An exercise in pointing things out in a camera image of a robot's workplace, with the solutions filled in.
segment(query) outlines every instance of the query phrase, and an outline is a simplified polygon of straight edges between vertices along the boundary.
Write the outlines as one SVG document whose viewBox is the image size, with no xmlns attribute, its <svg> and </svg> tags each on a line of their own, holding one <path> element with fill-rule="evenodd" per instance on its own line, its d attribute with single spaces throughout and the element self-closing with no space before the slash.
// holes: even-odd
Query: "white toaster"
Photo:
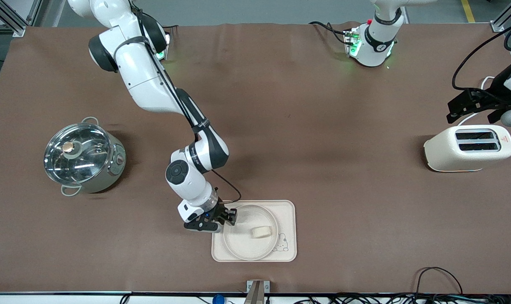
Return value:
<svg viewBox="0 0 511 304">
<path fill-rule="evenodd" d="M 424 153 L 435 171 L 479 171 L 511 156 L 511 136 L 498 125 L 459 125 L 425 142 Z"/>
</svg>

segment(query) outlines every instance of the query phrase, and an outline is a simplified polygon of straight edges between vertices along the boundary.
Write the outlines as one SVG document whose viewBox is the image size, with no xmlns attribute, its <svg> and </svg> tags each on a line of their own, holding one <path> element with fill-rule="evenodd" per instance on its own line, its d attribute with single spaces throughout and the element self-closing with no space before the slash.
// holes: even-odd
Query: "brown table mat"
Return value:
<svg viewBox="0 0 511 304">
<path fill-rule="evenodd" d="M 209 234 L 182 228 L 164 172 L 193 136 L 182 116 L 138 108 L 120 75 L 92 62 L 87 43 L 101 31 L 30 27 L 11 44 L 0 75 L 0 291 L 236 291 L 261 278 L 273 292 L 404 292 L 419 268 L 441 266 L 467 293 L 511 293 L 511 158 L 441 174 L 421 148 L 448 127 L 452 73 L 489 25 L 404 25 L 377 68 L 311 25 L 176 29 L 166 69 L 228 144 L 220 173 L 245 199 L 296 206 L 290 263 L 218 263 Z M 477 86 L 510 62 L 497 40 L 458 83 Z M 126 171 L 108 192 L 64 198 L 43 171 L 45 144 L 89 115 L 126 146 Z M 456 289 L 427 273 L 421 291 Z"/>
</svg>

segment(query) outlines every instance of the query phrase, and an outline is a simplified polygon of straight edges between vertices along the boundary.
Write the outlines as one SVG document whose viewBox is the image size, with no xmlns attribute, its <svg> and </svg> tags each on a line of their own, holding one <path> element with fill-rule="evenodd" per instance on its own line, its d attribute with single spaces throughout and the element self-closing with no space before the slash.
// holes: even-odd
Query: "floor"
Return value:
<svg viewBox="0 0 511 304">
<path fill-rule="evenodd" d="M 510 0 L 438 0 L 425 6 L 410 6 L 410 23 L 488 22 Z M 344 23 L 365 22 L 373 17 L 369 0 L 134 0 L 151 12 L 163 25 L 217 25 L 223 23 L 305 24 L 311 21 Z M 471 15 L 465 13 L 469 4 Z M 43 6 L 40 26 L 101 27 L 95 20 L 83 19 L 66 4 L 66 0 L 49 0 Z M 11 35 L 0 35 L 0 60 L 9 48 Z"/>
</svg>

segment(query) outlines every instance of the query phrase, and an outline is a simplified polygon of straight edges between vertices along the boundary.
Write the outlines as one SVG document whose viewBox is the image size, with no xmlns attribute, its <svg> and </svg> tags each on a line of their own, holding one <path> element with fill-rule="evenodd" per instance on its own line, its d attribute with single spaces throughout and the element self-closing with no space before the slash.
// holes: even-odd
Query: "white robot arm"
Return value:
<svg viewBox="0 0 511 304">
<path fill-rule="evenodd" d="M 466 88 L 448 102 L 448 123 L 454 123 L 460 117 L 474 112 L 494 110 L 487 118 L 490 123 L 501 120 L 511 127 L 511 64 L 493 79 L 486 90 Z"/>
<path fill-rule="evenodd" d="M 174 112 L 189 121 L 196 140 L 172 153 L 166 170 L 171 188 L 182 198 L 178 211 L 184 226 L 196 231 L 219 232 L 225 222 L 234 225 L 236 210 L 220 203 L 203 173 L 225 165 L 229 150 L 184 90 L 172 81 L 154 54 L 168 44 L 163 27 L 128 0 L 68 0 L 81 17 L 94 17 L 109 29 L 95 37 L 88 48 L 95 63 L 120 73 L 128 92 L 142 109 Z"/>
<path fill-rule="evenodd" d="M 376 67 L 390 56 L 396 33 L 404 22 L 400 7 L 425 5 L 437 0 L 370 0 L 375 6 L 371 23 L 351 29 L 346 46 L 348 54 L 367 67 Z"/>
</svg>

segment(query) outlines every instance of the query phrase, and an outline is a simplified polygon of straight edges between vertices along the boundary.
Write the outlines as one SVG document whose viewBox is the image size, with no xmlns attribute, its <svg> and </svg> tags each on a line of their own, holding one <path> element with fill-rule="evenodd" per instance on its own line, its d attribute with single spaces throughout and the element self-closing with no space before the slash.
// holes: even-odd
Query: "plate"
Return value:
<svg viewBox="0 0 511 304">
<path fill-rule="evenodd" d="M 255 227 L 270 226 L 269 237 L 254 239 L 251 230 Z M 244 261 L 257 261 L 264 258 L 276 246 L 278 241 L 278 224 L 274 215 L 266 208 L 256 205 L 244 205 L 237 208 L 234 226 L 224 225 L 223 241 L 227 249 Z"/>
</svg>

